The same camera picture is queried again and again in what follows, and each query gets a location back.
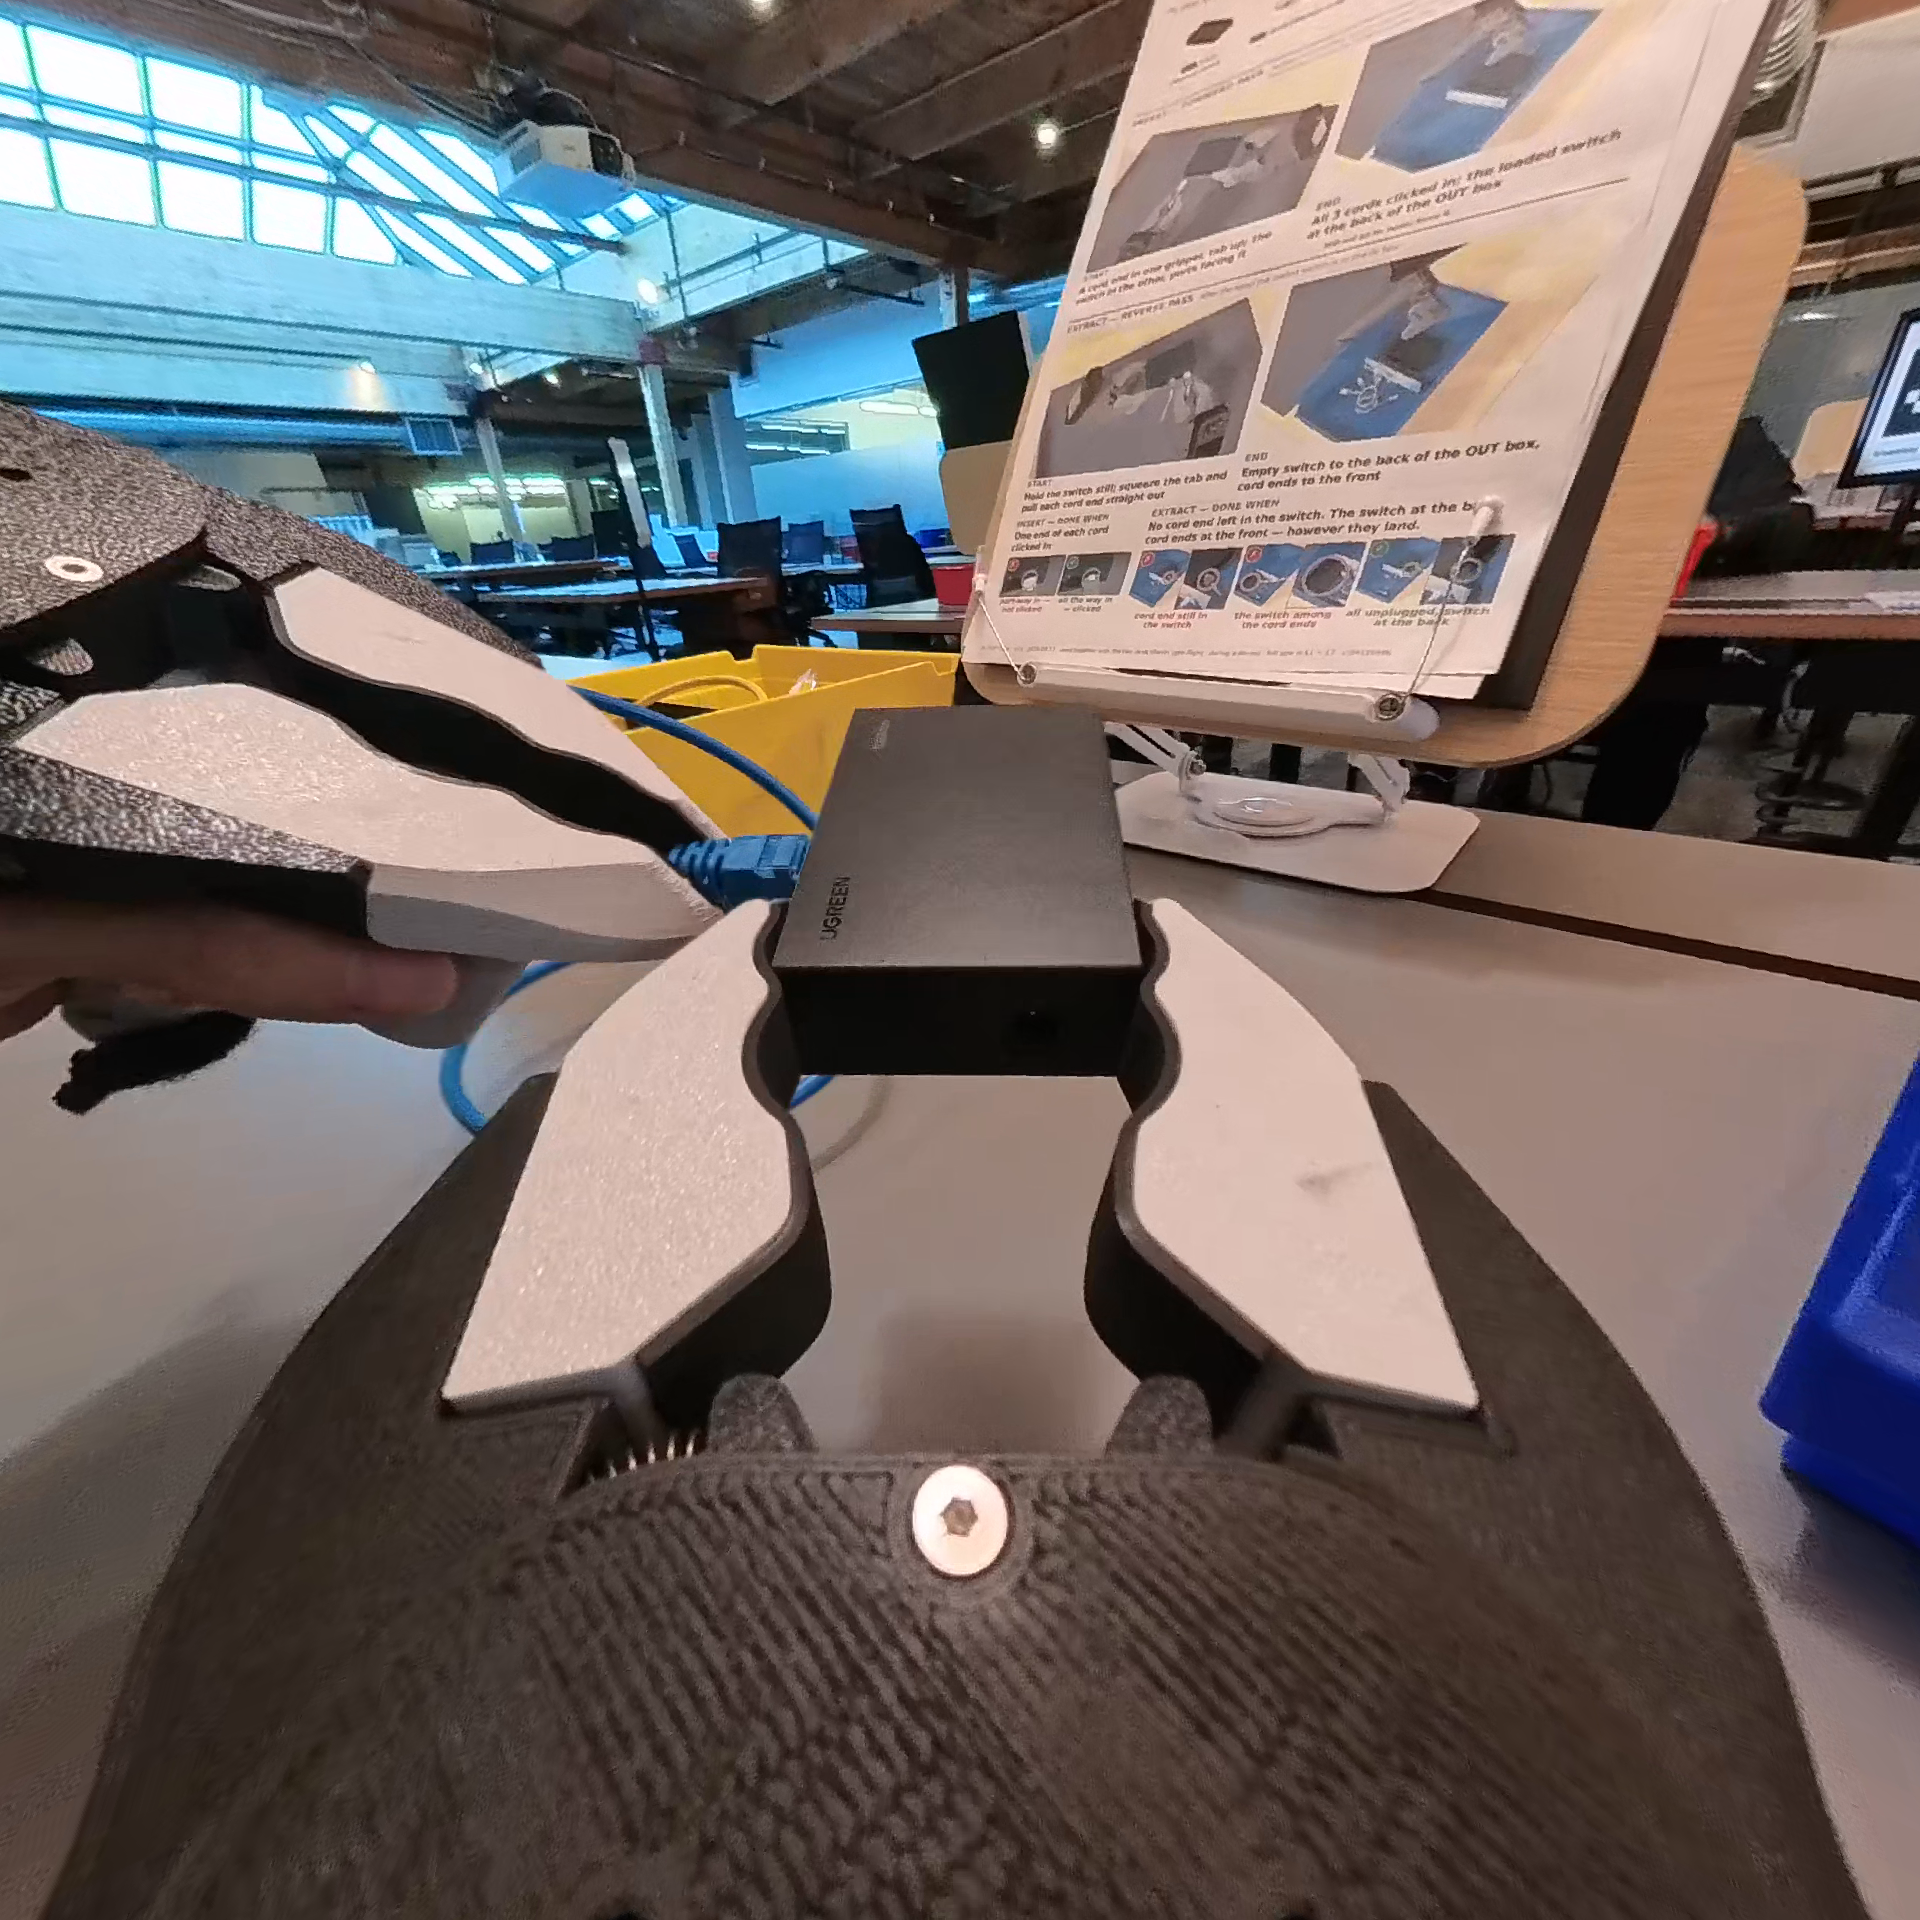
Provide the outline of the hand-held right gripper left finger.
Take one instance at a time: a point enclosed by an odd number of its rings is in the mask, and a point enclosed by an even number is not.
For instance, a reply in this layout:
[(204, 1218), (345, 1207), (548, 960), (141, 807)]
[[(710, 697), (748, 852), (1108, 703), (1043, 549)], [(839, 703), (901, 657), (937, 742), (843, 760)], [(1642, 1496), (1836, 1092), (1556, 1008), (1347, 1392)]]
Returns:
[(826, 1220), (773, 969), (781, 919), (775, 903), (732, 910), (571, 1046), (449, 1408), (602, 1398), (627, 1420), (702, 1420), (727, 1380), (785, 1375), (826, 1329)]

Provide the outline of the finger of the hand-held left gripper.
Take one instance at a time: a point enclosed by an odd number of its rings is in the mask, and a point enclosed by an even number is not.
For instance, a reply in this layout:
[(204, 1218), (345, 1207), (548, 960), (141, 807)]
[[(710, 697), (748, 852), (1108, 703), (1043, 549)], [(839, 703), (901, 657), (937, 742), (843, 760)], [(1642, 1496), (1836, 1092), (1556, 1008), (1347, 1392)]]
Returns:
[(11, 834), (131, 856), (135, 893), (212, 892), (397, 951), (627, 961), (722, 910), (668, 858), (516, 796), (420, 773), (279, 692), (116, 689), (11, 745)]
[(221, 620), (202, 799), (349, 850), (671, 850), (709, 815), (570, 684), (321, 564), (193, 570)]

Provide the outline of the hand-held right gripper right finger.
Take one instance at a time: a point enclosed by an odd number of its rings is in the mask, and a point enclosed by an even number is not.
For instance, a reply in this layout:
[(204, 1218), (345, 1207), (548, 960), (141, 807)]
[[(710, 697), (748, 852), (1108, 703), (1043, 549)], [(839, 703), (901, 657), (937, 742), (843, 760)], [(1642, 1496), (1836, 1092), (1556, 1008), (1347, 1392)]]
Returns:
[(1273, 1392), (1470, 1420), (1481, 1392), (1348, 1054), (1191, 910), (1135, 905), (1127, 1118), (1093, 1223), (1093, 1329), (1219, 1420)]

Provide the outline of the yellow plastic bin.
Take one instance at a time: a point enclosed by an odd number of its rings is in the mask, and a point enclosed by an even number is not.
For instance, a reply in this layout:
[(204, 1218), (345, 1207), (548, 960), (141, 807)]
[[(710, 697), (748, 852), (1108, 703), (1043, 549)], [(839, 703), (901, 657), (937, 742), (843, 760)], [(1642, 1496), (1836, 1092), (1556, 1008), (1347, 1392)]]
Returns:
[[(867, 708), (950, 705), (957, 655), (901, 649), (762, 645), (746, 657), (699, 654), (621, 665), (574, 684), (662, 713), (732, 748), (817, 809), (851, 718)], [(793, 832), (799, 820), (724, 760), (627, 726), (721, 834)]]

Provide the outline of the black network switch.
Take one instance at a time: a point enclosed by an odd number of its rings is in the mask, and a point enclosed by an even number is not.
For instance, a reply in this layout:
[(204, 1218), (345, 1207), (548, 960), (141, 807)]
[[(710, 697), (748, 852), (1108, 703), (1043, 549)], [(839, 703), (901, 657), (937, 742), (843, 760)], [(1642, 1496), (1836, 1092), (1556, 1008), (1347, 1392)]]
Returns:
[(1116, 1076), (1145, 956), (1103, 726), (855, 710), (771, 966), (806, 1073)]

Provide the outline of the person's left hand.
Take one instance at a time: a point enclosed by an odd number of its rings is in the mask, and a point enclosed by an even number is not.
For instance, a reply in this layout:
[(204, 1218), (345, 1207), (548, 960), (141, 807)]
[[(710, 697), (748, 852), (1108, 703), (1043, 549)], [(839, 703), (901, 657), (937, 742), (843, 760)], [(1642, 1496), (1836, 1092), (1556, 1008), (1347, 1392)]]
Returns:
[(4, 925), (2, 1037), (85, 984), (173, 1012), (297, 1023), (381, 1023), (443, 1012), (460, 984), (438, 953), (385, 951), (321, 933), (197, 919)]

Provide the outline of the long wooden office table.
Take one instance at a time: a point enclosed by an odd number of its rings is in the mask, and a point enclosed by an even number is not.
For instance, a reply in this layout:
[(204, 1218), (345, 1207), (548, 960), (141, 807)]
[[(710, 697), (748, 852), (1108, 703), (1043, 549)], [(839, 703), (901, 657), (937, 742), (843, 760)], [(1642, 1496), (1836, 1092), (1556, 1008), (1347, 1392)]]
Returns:
[(541, 654), (748, 655), (793, 636), (762, 574), (643, 576), (620, 560), (515, 560), (422, 566), (420, 576)]

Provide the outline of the ceiling projector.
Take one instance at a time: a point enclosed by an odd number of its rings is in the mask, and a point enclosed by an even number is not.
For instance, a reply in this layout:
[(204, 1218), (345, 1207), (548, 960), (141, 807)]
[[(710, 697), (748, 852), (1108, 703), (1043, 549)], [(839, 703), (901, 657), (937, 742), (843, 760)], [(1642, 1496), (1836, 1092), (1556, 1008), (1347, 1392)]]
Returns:
[(501, 199), (562, 224), (606, 215), (636, 189), (636, 174), (613, 135), (587, 126), (518, 121), (495, 157)]

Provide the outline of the blue plastic bin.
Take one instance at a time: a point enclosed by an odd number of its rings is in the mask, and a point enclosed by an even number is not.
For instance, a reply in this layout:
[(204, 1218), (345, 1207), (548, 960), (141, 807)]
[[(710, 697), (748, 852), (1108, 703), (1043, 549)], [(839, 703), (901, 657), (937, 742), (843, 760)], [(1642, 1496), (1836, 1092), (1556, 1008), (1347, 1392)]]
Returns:
[(1918, 1543), (1918, 1070), (1759, 1397), (1783, 1468)]

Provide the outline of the black display panel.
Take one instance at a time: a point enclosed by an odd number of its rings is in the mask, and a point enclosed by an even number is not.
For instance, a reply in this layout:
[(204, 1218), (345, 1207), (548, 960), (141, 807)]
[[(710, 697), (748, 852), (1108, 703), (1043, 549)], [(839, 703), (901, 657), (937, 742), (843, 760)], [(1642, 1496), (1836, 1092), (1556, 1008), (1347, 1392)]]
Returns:
[(1026, 312), (926, 330), (911, 354), (946, 452), (1014, 438), (1033, 373)]

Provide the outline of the wooden document stand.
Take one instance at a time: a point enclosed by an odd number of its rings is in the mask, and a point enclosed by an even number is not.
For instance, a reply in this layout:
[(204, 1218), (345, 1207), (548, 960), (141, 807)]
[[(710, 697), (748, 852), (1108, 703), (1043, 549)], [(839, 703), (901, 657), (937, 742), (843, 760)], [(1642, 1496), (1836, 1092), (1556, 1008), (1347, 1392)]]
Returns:
[(966, 613), (1132, 847), (1373, 896), (1638, 678), (1799, 249), (1791, 4), (1154, 4)]

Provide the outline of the printed instruction sheet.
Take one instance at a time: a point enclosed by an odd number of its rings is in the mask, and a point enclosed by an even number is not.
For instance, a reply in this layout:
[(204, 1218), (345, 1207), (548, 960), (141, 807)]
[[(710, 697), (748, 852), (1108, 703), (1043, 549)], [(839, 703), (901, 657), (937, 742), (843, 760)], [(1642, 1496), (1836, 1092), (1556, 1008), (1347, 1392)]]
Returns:
[(980, 687), (1428, 737), (1521, 657), (1775, 4), (1154, 4)]

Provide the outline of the computer monitor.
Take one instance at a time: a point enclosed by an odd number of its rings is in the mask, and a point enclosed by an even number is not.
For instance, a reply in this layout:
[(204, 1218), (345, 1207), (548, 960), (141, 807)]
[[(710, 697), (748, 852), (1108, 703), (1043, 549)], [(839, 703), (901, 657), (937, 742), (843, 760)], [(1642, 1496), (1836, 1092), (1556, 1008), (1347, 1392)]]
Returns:
[(1858, 428), (1838, 471), (1838, 487), (1918, 482), (1918, 305), (1902, 312)]

